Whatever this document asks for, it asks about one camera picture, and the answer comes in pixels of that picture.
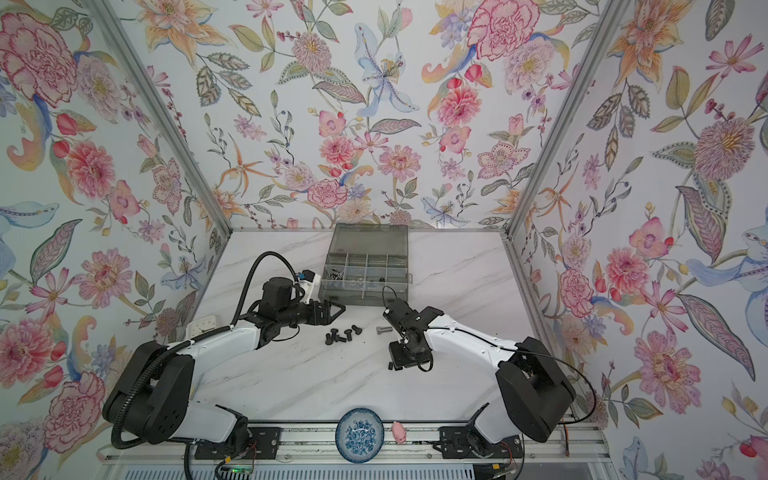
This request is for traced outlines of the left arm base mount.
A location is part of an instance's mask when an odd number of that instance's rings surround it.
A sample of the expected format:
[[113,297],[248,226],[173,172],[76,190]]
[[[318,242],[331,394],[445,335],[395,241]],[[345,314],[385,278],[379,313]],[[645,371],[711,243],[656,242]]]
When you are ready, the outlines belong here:
[[282,429],[275,426],[235,426],[223,443],[200,441],[194,453],[195,460],[275,460]]

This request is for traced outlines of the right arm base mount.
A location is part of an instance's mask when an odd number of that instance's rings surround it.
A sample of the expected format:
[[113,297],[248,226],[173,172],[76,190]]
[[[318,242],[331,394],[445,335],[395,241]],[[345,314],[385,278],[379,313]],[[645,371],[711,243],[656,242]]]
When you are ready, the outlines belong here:
[[432,448],[440,452],[443,459],[506,459],[512,463],[518,459],[523,460],[525,448],[520,434],[506,437],[497,443],[481,435],[476,421],[489,405],[489,402],[483,404],[465,424],[440,427],[439,438],[432,444]]

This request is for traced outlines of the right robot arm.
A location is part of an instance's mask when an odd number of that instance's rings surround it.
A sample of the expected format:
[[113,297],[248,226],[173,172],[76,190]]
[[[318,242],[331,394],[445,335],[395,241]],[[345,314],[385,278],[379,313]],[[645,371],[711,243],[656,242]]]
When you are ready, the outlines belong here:
[[536,338],[502,340],[435,307],[417,311],[402,299],[387,300],[383,318],[399,335],[389,344],[394,370],[427,372],[442,354],[495,379],[500,398],[481,406],[468,422],[469,433],[487,444],[517,435],[544,443],[575,401],[575,389],[559,360]]

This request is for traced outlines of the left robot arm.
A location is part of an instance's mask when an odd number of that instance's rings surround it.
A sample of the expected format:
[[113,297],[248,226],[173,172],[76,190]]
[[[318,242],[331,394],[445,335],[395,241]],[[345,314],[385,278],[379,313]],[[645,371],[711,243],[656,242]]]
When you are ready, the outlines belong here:
[[248,418],[202,403],[195,391],[208,371],[276,341],[283,328],[327,326],[345,312],[340,303],[312,299],[313,288],[306,280],[274,277],[261,299],[242,305],[233,323],[173,345],[140,345],[103,406],[112,446],[207,442],[244,452],[252,442]]

